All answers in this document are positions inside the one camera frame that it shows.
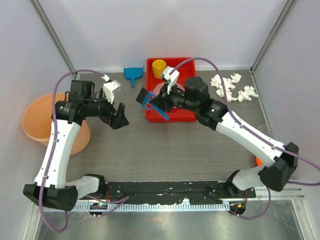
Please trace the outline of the blue hand brush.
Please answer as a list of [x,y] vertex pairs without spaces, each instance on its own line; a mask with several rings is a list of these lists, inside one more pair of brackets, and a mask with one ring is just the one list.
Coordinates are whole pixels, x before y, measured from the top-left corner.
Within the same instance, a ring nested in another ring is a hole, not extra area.
[[136,97],[136,101],[145,109],[148,111],[155,110],[160,116],[165,119],[166,121],[169,121],[169,116],[158,106],[151,103],[151,100],[155,98],[156,95],[153,94],[153,92],[148,91],[144,87],[140,90],[138,96]]

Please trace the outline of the blue plastic dustpan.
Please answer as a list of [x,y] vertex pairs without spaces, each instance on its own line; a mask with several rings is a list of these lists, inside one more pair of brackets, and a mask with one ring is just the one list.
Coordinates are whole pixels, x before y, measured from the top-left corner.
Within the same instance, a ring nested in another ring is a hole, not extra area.
[[131,88],[135,87],[136,80],[139,80],[144,72],[143,67],[125,67],[124,68],[124,78],[130,81]]

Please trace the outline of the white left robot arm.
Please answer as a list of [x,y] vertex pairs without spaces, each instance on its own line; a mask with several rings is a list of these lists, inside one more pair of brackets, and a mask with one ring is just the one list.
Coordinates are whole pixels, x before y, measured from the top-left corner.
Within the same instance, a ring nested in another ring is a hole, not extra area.
[[102,175],[86,174],[72,182],[66,181],[72,146],[87,117],[98,117],[114,130],[129,125],[125,105],[120,103],[118,108],[114,107],[115,92],[121,89],[121,84],[106,80],[98,97],[95,97],[94,87],[92,81],[72,80],[65,99],[55,103],[56,122],[51,124],[41,168],[33,183],[23,188],[23,194],[37,206],[69,212],[77,200],[89,194],[97,200],[106,195]]

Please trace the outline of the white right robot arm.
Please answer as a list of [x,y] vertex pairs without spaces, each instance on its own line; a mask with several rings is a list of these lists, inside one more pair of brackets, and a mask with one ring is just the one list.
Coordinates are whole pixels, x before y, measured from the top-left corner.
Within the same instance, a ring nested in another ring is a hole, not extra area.
[[226,104],[211,98],[208,85],[200,77],[187,79],[183,89],[165,83],[150,104],[167,113],[173,108],[194,112],[200,124],[233,139],[262,161],[261,166],[231,174],[225,186],[230,197],[261,186],[280,192],[298,166],[293,156],[299,152],[297,145],[271,139],[247,124]]

